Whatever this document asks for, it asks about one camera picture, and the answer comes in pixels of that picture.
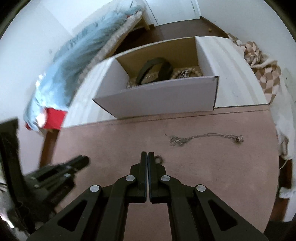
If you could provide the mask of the red bed sheet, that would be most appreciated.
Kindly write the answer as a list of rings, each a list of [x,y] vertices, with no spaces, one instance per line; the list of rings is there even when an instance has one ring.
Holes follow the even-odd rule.
[[[54,108],[28,109],[23,119],[28,130],[60,130],[67,113]]]

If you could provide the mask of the pink suede cloth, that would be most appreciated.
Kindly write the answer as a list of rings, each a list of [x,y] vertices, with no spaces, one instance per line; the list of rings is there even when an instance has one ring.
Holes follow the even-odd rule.
[[[278,188],[266,105],[63,129],[53,162],[86,159],[65,213],[79,240],[266,240]]]

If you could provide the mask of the light blue duvet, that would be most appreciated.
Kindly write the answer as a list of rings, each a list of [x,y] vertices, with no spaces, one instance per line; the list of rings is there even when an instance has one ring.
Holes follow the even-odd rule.
[[[124,11],[110,11],[83,28],[56,52],[52,64],[36,82],[36,89],[27,104],[23,119],[29,130],[39,131],[38,118],[46,109],[68,111],[82,84],[82,73],[126,21],[143,8],[133,6]]]

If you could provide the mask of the black headband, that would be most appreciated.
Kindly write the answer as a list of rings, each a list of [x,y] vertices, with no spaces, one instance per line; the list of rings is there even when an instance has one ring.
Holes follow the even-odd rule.
[[[159,82],[169,80],[173,73],[172,64],[162,57],[157,57],[151,60],[148,60],[144,66],[140,69],[136,79],[136,85],[143,85],[144,78],[148,74],[155,74],[156,76],[152,80],[152,82]]]

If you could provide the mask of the white cardboard box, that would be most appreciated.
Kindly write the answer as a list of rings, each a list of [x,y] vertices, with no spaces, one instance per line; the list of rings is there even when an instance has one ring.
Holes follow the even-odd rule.
[[[147,61],[162,58],[178,70],[200,69],[202,75],[167,78],[132,86]],[[93,101],[115,118],[212,111],[219,75],[199,38],[179,38],[144,45],[116,56],[107,68]]]

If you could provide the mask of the beige checkered blanket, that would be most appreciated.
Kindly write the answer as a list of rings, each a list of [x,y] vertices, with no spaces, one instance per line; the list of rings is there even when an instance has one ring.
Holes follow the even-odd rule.
[[[280,88],[281,68],[278,61],[262,52],[254,41],[243,43],[230,33],[228,38],[240,49],[244,60],[255,74],[268,104],[272,104]]]

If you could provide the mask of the white door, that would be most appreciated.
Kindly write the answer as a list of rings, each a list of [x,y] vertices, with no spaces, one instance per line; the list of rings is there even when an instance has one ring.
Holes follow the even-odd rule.
[[[154,26],[200,19],[197,1],[147,0],[143,3],[145,5],[145,17],[149,24]]]

